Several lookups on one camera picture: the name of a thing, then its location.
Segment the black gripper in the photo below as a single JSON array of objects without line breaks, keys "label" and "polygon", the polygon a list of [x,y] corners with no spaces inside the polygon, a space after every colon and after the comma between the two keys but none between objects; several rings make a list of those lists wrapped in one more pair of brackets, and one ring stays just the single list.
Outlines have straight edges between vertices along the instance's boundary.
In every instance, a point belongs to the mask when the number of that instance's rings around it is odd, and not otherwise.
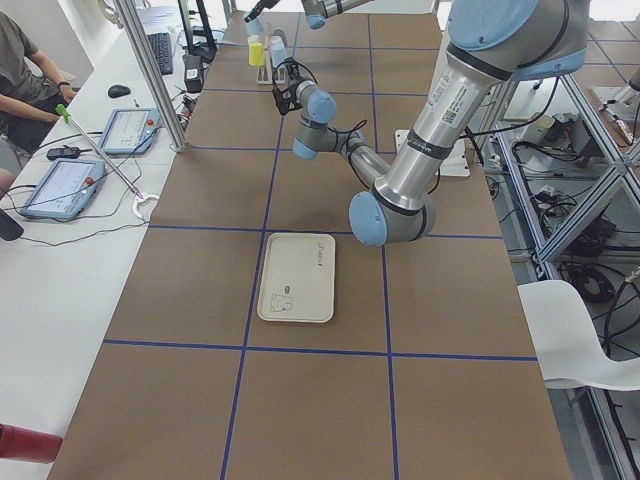
[{"label": "black gripper", "polygon": [[271,9],[277,4],[278,4],[278,0],[259,0],[256,6],[245,15],[244,21],[246,23],[250,23],[254,21],[259,17],[262,10]]},{"label": "black gripper", "polygon": [[272,81],[272,95],[278,112],[281,116],[286,116],[289,112],[303,108],[297,94],[298,87],[304,81],[317,82],[317,79],[306,65],[298,62],[294,57],[285,58],[276,66],[276,69],[281,67],[286,70],[288,83],[284,89],[279,89],[275,81]]}]

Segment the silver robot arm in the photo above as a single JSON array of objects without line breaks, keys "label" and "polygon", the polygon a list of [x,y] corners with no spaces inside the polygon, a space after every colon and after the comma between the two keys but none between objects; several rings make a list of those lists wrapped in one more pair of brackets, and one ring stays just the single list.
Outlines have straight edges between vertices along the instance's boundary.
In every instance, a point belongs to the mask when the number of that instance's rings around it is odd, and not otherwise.
[{"label": "silver robot arm", "polygon": [[[369,3],[371,0],[302,0],[303,11],[307,24],[312,30],[321,29],[326,20],[341,15],[344,12],[355,9]],[[244,22],[249,24],[256,20],[265,9],[272,9],[279,0],[260,0],[244,15]]]},{"label": "silver robot arm", "polygon": [[287,89],[272,89],[282,115],[298,110],[293,151],[304,159],[320,152],[345,158],[363,192],[349,206],[355,237],[368,246],[417,240],[436,219],[428,185],[490,89],[506,81],[559,77],[578,70],[586,57],[586,1],[456,1],[448,17],[446,65],[387,164],[355,130],[338,130],[334,98],[301,74],[301,64],[281,61]]}]

